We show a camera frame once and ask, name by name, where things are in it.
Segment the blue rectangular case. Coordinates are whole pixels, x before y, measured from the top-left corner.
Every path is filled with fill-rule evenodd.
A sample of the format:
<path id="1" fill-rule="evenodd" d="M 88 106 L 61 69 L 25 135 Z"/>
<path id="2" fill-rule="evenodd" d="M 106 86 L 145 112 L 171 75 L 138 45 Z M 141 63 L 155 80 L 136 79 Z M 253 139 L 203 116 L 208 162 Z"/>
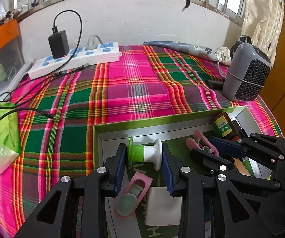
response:
<path id="1" fill-rule="evenodd" d="M 239 143 L 217 137 L 209 137 L 208 140 L 216 147 L 221 155 L 227 155 L 233 158 L 246 157 L 247 149 L 242 148 Z"/>

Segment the brown bottle red cap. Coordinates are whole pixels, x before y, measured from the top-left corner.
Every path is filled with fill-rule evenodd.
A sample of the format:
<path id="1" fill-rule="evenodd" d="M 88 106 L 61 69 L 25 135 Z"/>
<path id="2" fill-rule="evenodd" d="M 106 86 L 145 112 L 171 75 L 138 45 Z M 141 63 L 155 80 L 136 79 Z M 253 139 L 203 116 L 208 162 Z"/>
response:
<path id="1" fill-rule="evenodd" d="M 226 112 L 215 116 L 211 121 L 211 126 L 218 138 L 235 140 L 239 137 L 237 129 Z"/>

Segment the white usb charger cube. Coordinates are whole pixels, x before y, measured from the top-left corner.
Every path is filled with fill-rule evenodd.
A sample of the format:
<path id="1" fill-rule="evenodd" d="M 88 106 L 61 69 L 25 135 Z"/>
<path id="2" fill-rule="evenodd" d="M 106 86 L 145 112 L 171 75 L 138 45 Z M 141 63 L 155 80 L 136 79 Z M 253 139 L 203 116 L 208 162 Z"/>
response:
<path id="1" fill-rule="evenodd" d="M 147 194 L 145 225 L 176 226 L 180 224 L 182 197 L 172 197 L 166 187 L 150 187 Z"/>

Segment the pink clip with grey pad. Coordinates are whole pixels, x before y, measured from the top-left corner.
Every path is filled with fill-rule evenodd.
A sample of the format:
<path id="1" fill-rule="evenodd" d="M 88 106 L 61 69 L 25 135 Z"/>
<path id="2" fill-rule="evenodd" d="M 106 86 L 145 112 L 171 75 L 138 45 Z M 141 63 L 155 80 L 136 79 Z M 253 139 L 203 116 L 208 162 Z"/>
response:
<path id="1" fill-rule="evenodd" d="M 151 187 L 152 181 L 153 179 L 145 174 L 136 172 L 117 200 L 115 215 L 123 219 L 130 217 Z"/>

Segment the green and white spool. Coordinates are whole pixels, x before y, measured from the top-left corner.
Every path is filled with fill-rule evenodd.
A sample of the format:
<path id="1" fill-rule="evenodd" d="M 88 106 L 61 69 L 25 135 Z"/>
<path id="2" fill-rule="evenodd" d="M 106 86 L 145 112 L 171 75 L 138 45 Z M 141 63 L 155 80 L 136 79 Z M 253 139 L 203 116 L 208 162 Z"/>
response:
<path id="1" fill-rule="evenodd" d="M 127 147 L 127 166 L 132 168 L 134 163 L 153 163 L 154 169 L 159 171 L 162 164 L 162 141 L 157 138 L 154 145 L 135 145 L 133 143 L 133 137 L 129 139 Z"/>

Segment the green tissue pack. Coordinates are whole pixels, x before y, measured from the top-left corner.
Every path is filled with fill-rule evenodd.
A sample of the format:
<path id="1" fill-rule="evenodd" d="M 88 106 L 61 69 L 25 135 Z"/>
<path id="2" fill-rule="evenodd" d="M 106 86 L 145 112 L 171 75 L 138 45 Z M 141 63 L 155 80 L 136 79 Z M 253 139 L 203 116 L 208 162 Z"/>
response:
<path id="1" fill-rule="evenodd" d="M 21 154 L 18 113 L 0 108 L 0 174 Z"/>

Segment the plaid pink green tablecloth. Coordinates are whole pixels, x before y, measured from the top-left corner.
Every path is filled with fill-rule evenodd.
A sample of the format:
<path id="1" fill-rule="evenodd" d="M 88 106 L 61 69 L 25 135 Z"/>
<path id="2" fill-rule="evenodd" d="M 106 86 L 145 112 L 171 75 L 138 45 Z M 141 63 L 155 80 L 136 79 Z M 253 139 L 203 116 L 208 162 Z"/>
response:
<path id="1" fill-rule="evenodd" d="M 120 50 L 118 62 L 24 81 L 12 94 L 22 153 L 0 175 L 4 237 L 15 235 L 62 176 L 93 171 L 95 125 L 237 106 L 206 85 L 225 66 L 166 48 Z"/>

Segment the grey portable heater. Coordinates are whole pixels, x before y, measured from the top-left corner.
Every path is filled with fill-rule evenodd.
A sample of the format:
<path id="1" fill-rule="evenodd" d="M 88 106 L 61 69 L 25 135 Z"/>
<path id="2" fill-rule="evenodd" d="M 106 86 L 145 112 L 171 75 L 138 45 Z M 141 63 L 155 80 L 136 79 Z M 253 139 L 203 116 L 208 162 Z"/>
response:
<path id="1" fill-rule="evenodd" d="M 270 59 L 247 35 L 235 42 L 230 55 L 231 65 L 224 80 L 223 95 L 230 101 L 253 101 L 269 76 Z"/>

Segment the folded grey floral umbrella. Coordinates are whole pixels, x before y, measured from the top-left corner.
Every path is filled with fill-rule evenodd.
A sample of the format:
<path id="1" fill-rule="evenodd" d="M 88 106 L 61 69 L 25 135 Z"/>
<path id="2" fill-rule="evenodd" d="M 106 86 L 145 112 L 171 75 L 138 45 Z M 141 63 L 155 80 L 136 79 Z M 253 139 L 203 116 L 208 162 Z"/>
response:
<path id="1" fill-rule="evenodd" d="M 196 57 L 204 58 L 206 60 L 222 63 L 226 66 L 231 65 L 230 50 L 227 47 L 210 48 L 199 45 L 186 44 L 174 41 L 147 41 L 143 45 L 158 46 Z"/>

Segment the white power strip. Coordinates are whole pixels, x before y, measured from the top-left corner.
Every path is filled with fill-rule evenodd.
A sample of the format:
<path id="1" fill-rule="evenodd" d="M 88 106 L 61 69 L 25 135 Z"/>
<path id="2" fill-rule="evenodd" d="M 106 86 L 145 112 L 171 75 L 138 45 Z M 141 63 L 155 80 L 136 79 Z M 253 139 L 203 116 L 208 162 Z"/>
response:
<path id="1" fill-rule="evenodd" d="M 52 55 L 37 60 L 32 68 L 28 71 L 30 79 L 36 79 L 40 76 L 49 74 L 61 67 L 73 55 L 74 49 L 69 51 L 69 54 L 63 58 L 54 59 Z M 105 44 L 98 44 L 95 49 L 86 49 L 80 47 L 77 49 L 71 61 L 61 68 L 59 71 L 77 68 L 84 64 L 94 65 L 101 63 L 117 62 L 120 60 L 122 53 L 119 50 L 117 42 L 110 42 Z"/>

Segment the cream patterned curtain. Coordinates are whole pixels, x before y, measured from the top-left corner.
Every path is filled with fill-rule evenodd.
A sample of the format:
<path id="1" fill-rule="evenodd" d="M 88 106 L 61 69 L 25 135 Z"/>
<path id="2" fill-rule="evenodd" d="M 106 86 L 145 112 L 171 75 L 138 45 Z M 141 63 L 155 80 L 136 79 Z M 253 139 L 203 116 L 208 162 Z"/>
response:
<path id="1" fill-rule="evenodd" d="M 274 64 L 284 19 L 284 0 L 245 0 L 241 33 Z"/>

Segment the orange lidded storage bin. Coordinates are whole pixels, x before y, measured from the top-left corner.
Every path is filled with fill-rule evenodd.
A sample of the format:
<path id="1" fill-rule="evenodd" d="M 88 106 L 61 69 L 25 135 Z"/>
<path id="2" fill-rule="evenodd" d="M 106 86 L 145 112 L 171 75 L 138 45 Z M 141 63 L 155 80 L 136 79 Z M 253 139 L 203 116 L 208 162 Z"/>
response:
<path id="1" fill-rule="evenodd" d="M 24 64 L 18 37 L 17 20 L 0 26 L 0 87 L 9 84 Z"/>

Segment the black power adapter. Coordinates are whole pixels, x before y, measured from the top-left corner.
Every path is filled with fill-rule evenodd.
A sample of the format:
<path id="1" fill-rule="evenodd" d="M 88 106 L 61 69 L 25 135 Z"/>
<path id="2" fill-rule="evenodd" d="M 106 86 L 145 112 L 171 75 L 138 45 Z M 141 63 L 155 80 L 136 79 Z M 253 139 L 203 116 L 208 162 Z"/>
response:
<path id="1" fill-rule="evenodd" d="M 52 27 L 53 34 L 48 37 L 48 42 L 54 59 L 65 57 L 69 53 L 69 44 L 65 30 L 58 31 L 56 26 Z"/>

